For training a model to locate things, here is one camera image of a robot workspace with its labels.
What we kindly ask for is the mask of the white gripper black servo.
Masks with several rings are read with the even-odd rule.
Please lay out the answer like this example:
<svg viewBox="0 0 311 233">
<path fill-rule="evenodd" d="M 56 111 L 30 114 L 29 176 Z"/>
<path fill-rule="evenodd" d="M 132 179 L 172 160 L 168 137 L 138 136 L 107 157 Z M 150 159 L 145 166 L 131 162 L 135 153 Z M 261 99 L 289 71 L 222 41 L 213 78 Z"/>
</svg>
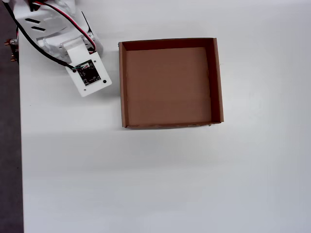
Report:
<svg viewBox="0 0 311 233">
<path fill-rule="evenodd" d="M 102 56 L 104 50 L 103 45 L 99 41 L 98 36 L 92 31 L 84 13 L 82 11 L 76 11 L 72 14 L 69 11 L 65 11 L 65 14 L 73 19 L 77 23 L 77 26 L 88 34 L 96 46 L 96 51 Z M 63 61 L 70 61 L 64 44 L 78 38 L 82 39 L 89 52 L 93 52 L 93 46 L 89 40 L 60 13 L 56 11 L 40 11 L 37 20 L 40 21 L 38 26 L 44 29 L 44 31 L 37 33 L 36 41 L 50 55 Z"/>
</svg>

